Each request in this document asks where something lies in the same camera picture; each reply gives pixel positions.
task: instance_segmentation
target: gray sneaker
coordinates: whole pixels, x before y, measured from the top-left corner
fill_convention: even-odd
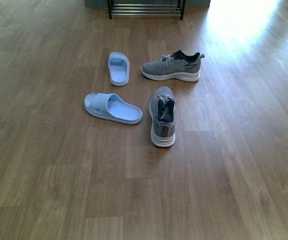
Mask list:
[[[158,61],[144,63],[142,73],[149,79],[157,81],[179,79],[196,82],[200,78],[200,60],[204,57],[205,55],[199,52],[187,56],[179,50],[172,55],[163,55]]]
[[[149,103],[149,114],[153,120],[150,137],[158,147],[170,147],[175,142],[175,100],[169,87],[160,87]]]

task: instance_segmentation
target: slide sandal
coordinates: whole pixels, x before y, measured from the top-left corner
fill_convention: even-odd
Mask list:
[[[137,124],[143,118],[138,107],[125,103],[114,93],[90,93],[85,97],[84,105],[91,115],[122,124]]]
[[[123,86],[128,83],[129,65],[129,60],[123,53],[115,51],[109,54],[108,68],[112,85]]]

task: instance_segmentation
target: white midsole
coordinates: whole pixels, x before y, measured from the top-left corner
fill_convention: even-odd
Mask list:
[[[188,72],[176,72],[168,75],[151,75],[147,74],[143,71],[142,68],[142,73],[144,76],[148,77],[149,79],[156,80],[156,81],[163,81],[167,79],[179,79],[185,82],[196,82],[200,78],[200,73],[199,71],[196,73],[188,73]]]
[[[150,108],[150,104],[151,104],[151,102],[149,103],[149,107],[148,107],[149,115],[152,118],[152,128],[150,130],[150,138],[151,138],[153,144],[158,146],[158,147],[162,147],[162,148],[170,147],[175,143],[175,133],[169,137],[160,137],[160,136],[157,136],[155,134],[155,132],[154,132],[154,118],[153,118],[153,113],[152,113],[151,108]]]

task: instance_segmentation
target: shoe rack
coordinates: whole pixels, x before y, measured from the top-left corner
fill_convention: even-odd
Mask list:
[[[176,4],[115,4],[107,0],[109,19],[133,18],[179,18],[183,20],[186,0]]]

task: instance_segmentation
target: white shoelace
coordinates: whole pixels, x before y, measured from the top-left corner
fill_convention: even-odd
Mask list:
[[[157,100],[163,100],[163,106],[169,101],[169,100],[174,100],[171,95],[167,93],[163,93],[161,95],[157,95]]]
[[[171,57],[171,54],[169,54],[169,55],[163,54],[161,61],[163,62],[163,60],[165,60],[166,65],[167,65],[168,63],[170,64],[170,61],[173,61],[174,59]]]

